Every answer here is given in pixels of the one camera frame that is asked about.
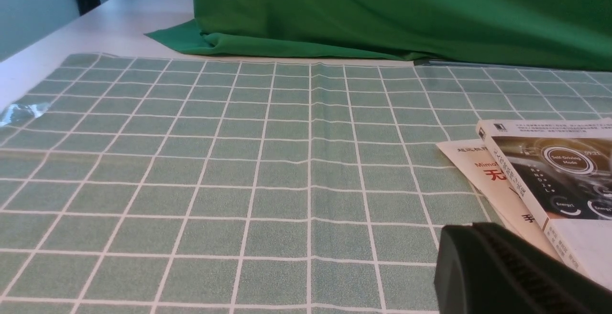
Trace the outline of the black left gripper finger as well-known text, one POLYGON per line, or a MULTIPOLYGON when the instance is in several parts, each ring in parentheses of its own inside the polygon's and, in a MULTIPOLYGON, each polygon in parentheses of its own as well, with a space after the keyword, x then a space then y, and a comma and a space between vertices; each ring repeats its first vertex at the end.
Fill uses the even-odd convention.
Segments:
POLYGON ((446 225, 434 276, 442 314, 609 314, 610 290, 496 223, 446 225))

